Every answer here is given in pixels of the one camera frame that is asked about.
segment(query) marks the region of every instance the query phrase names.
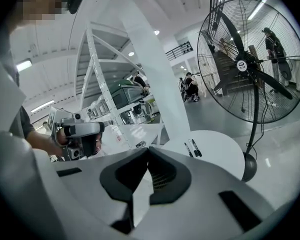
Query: seated person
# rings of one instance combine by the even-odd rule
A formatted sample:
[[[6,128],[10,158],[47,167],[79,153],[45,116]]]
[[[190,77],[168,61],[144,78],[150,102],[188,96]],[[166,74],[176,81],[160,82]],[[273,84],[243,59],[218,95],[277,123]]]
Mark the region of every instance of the seated person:
[[[187,86],[186,93],[189,96],[195,95],[197,98],[199,98],[198,83],[192,79],[192,74],[190,72],[186,73],[185,75],[185,84]]]
[[[134,76],[130,78],[130,81],[137,82],[143,88],[145,88],[146,87],[146,83],[145,83],[145,81],[140,76],[138,76],[139,73],[140,73],[139,71],[135,72]]]

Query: black pole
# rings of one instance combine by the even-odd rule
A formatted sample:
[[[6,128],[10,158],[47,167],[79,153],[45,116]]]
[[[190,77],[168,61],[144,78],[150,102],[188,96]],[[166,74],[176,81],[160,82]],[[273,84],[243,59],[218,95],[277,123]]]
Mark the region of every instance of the black pole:
[[[259,89],[255,81],[253,81],[253,90],[254,90],[254,115],[253,115],[253,125],[252,125],[252,131],[250,135],[250,140],[248,147],[246,149],[246,152],[244,153],[244,158],[249,154],[252,145],[254,143],[256,130],[257,130],[257,122],[258,122],[258,116],[259,116]]]

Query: pen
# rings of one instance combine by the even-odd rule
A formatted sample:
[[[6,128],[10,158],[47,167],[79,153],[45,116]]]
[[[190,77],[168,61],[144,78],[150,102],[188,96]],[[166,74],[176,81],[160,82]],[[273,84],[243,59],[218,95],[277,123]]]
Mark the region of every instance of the pen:
[[[192,149],[193,149],[193,152],[194,152],[195,156],[198,157],[198,156],[199,156],[199,153],[198,153],[198,151],[196,150],[194,144],[191,142],[190,139],[188,139],[188,142],[189,142],[190,145],[192,146]]]
[[[192,143],[193,143],[193,145],[194,145],[194,147],[195,147],[196,151],[198,152],[199,156],[200,156],[200,157],[202,157],[202,154],[201,154],[201,152],[200,152],[199,148],[197,147],[197,145],[196,145],[196,143],[195,143],[195,140],[194,140],[194,139],[192,139]]]
[[[187,146],[187,144],[184,143],[184,145],[185,145],[186,149],[187,149],[188,152],[189,152],[189,156],[193,158],[194,156],[191,154],[191,151],[190,151],[189,147]]]

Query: fan blade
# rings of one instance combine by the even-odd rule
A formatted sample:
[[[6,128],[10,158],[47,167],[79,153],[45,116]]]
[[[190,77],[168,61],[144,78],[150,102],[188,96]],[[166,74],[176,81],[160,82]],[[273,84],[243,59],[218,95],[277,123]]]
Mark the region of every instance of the fan blade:
[[[258,78],[266,82],[268,85],[270,85],[273,89],[277,90],[279,93],[281,93],[283,96],[287,97],[289,100],[292,100],[292,95],[290,92],[288,92],[285,87],[275,80],[272,76],[266,74],[265,72],[254,69],[254,68],[249,68],[248,71],[254,73]]]
[[[237,75],[238,75],[238,70],[229,71],[228,74],[224,76],[225,79],[220,80],[220,82],[214,87],[213,90],[215,92],[218,91],[220,88],[229,84],[231,82],[231,80],[233,80],[233,78]]]
[[[231,20],[224,15],[223,12],[220,12],[221,18],[223,19],[224,24],[228,28],[231,37],[233,38],[233,42],[238,49],[239,54],[243,55],[245,53],[245,47],[244,44],[242,43],[242,39],[235,27],[235,25],[231,22]]]

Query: white table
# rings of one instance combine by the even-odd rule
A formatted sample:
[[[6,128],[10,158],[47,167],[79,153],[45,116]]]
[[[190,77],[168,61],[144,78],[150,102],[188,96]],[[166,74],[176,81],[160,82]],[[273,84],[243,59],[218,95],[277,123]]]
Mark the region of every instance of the white table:
[[[188,139],[194,139],[202,157],[195,156]],[[217,131],[195,130],[190,133],[188,139],[178,137],[169,140],[162,148],[189,157],[186,143],[194,159],[217,165],[239,180],[242,179],[245,171],[245,158],[241,148],[232,138]]]

